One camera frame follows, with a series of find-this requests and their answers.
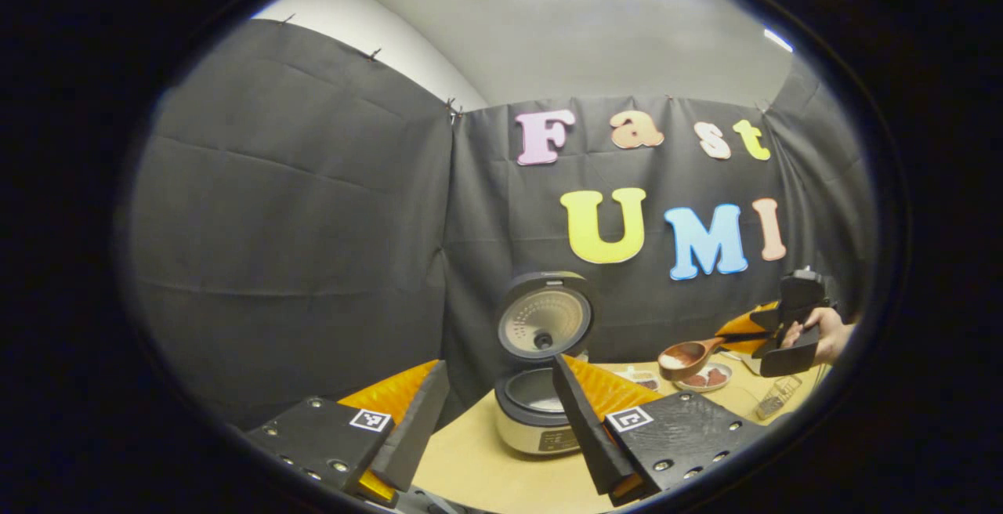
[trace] ceiling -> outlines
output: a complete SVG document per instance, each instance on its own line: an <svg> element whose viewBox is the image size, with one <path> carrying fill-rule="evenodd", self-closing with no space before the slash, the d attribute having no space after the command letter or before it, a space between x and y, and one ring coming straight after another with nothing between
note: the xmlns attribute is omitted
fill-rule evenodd
<svg viewBox="0 0 1003 514"><path fill-rule="evenodd" d="M791 54L732 0L375 0L489 104L666 93L752 106Z"/></svg>

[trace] blue letter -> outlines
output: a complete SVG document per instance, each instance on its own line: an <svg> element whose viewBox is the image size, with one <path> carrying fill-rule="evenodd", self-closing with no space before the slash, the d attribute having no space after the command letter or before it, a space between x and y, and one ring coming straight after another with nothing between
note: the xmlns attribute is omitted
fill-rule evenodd
<svg viewBox="0 0 1003 514"><path fill-rule="evenodd" d="M696 254L703 272L710 275L718 252L721 253L721 261L717 264L717 271L744 271L749 263L742 255L742 239L738 235L740 212L735 205L719 205L714 209L714 219L708 232L692 209L666 211L665 221L676 232L676 266L669 272L669 276L677 281L696 277L691 254Z"/></svg>

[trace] wooden tabletop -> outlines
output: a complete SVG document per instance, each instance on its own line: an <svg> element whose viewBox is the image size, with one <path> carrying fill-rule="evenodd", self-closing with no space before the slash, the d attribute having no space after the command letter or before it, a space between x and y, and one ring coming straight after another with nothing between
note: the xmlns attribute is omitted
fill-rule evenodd
<svg viewBox="0 0 1003 514"><path fill-rule="evenodd" d="M800 406L825 371L816 366L793 375L801 380L800 387L779 412L761 421L755 407L778 378L761 377L728 355L717 353L711 363L730 367L730 381L704 396L762 425ZM658 375L654 361L596 364L617 372L632 365L635 370ZM659 378L658 392L672 395L678 389ZM490 512L598 514L612 510L609 498L596 493L580 452L560 457L532 456L506 446L495 428L497 408L494 393L490 392L436 432L428 442L413 484L444 499Z"/></svg>

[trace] ceiling light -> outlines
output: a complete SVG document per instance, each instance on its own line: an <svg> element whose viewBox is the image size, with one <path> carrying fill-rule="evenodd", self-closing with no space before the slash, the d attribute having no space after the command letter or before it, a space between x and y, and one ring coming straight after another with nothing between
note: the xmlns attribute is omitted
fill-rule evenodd
<svg viewBox="0 0 1003 514"><path fill-rule="evenodd" d="M791 51L791 52L794 51L794 48L791 47L790 44L788 44L787 42L783 41L783 38L781 38L780 36L777 36L776 34L774 34L772 30L770 30L770 29L767 28L767 29L765 29L765 30L762 31L762 34L763 34L763 36L766 36L770 40L773 40L774 42L776 42L776 45L780 46L781 48L783 48L783 49L785 49L787 51Z"/></svg>

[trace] wooden ladle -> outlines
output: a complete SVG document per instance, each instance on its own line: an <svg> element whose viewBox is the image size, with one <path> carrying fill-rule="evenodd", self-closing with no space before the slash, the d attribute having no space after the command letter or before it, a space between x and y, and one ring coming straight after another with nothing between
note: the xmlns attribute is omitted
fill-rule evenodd
<svg viewBox="0 0 1003 514"><path fill-rule="evenodd" d="M683 341L670 346L658 356L658 372L666 380L682 380L700 371L722 343L764 339L771 332L727 334L701 341Z"/></svg>

